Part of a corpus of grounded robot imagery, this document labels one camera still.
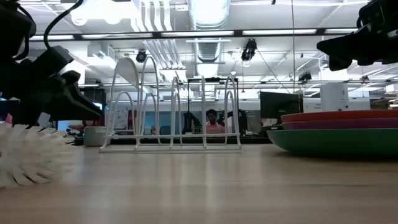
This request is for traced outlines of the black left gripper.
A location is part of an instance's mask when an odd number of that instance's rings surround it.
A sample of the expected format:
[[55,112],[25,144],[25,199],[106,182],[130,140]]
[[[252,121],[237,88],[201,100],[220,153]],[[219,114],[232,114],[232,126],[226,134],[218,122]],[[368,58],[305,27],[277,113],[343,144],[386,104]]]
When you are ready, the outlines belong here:
[[59,74],[59,62],[1,62],[1,96],[19,99],[13,111],[14,124],[35,125],[41,113],[57,121],[98,120],[102,110],[79,89],[81,75],[73,70]]

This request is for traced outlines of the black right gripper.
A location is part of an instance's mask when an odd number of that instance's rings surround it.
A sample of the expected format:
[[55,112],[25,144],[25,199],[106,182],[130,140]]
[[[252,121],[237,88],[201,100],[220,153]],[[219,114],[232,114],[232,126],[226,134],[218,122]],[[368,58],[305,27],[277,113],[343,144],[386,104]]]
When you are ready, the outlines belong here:
[[347,69],[353,60],[360,66],[397,63],[397,29],[376,34],[362,27],[348,35],[322,40],[317,49],[329,56],[331,71]]

